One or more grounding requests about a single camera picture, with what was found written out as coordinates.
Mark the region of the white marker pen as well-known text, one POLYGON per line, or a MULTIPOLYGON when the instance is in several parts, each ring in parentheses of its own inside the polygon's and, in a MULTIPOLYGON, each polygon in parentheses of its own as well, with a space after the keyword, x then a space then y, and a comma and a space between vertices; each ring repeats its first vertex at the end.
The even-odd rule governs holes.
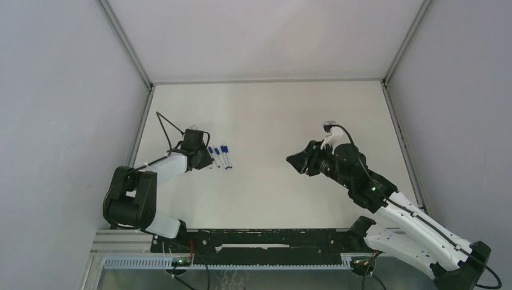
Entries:
POLYGON ((221 162, 222 166, 225 168, 225 169, 228 169, 228 165, 225 163, 223 157, 222 157, 222 154, 221 154, 221 150, 218 148, 218 147, 214 147, 213 149, 217 155, 217 158, 219 159, 219 161, 221 162))
POLYGON ((229 161, 227 146, 226 145, 221 145, 220 150, 221 150, 221 152, 223 154, 223 157, 224 157, 224 160, 225 160, 225 163, 226 163, 226 168, 230 169, 231 168, 231 163, 229 161))
POLYGON ((214 165, 217 167, 217 168, 221 168, 220 164, 218 163, 217 161, 217 158, 216 158, 216 154, 214 153, 214 150, 211 146, 208 146, 208 151, 213 159, 213 162, 214 162, 214 165))
POLYGON ((232 166, 231 158, 230 158, 230 155, 229 155, 229 149, 228 149, 227 145, 224 145, 223 148, 224 148, 224 154, 226 156, 226 160, 227 160, 227 163, 228 163, 228 167, 230 169, 232 169, 233 166, 232 166))

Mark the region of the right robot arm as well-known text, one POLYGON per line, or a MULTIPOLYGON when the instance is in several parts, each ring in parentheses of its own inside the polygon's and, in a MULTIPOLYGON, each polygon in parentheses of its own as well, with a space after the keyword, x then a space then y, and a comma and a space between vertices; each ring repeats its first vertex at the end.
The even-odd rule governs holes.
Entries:
POLYGON ((368 169, 365 155, 350 143, 337 147, 310 141, 286 161, 300 174, 323 174, 348 190, 349 198, 373 214, 350 228, 349 243, 389 254, 428 276, 437 289, 475 289, 491 249, 469 242, 433 220, 386 178, 368 169))

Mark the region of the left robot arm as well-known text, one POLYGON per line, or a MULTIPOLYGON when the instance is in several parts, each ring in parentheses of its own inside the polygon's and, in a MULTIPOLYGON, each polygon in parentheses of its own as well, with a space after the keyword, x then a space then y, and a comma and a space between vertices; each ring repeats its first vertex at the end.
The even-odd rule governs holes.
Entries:
POLYGON ((183 140, 163 157, 137 168, 117 167, 103 201, 104 219, 114 226, 130 226, 164 237, 175 252, 186 249, 186 224, 157 209, 158 188, 179 175, 212 165, 210 139, 209 132, 189 128, 183 140))

